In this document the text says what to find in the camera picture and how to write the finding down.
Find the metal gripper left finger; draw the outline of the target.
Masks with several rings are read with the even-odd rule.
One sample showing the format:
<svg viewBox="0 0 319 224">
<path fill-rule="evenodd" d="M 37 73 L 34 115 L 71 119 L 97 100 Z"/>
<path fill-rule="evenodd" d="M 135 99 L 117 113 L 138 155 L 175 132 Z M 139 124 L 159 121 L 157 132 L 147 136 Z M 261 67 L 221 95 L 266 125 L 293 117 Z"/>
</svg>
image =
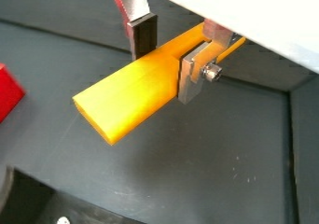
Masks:
<svg viewBox="0 0 319 224">
<path fill-rule="evenodd" d="M 158 15 L 151 12 L 149 0 L 121 0 L 126 15 L 133 59 L 138 60 L 158 45 Z"/>
</svg>

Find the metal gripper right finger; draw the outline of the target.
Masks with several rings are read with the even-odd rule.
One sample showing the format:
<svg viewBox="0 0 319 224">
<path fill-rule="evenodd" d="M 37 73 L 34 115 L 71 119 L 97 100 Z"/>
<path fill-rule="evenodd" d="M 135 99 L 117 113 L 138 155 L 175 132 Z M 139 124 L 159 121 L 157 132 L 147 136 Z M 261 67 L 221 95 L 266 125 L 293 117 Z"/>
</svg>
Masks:
<svg viewBox="0 0 319 224">
<path fill-rule="evenodd" d="M 207 41 L 198 45 L 182 56 L 179 63 L 179 100 L 187 104 L 201 93 L 203 81 L 219 79 L 222 60 L 242 46 L 242 36 L 206 19 L 202 34 Z"/>
</svg>

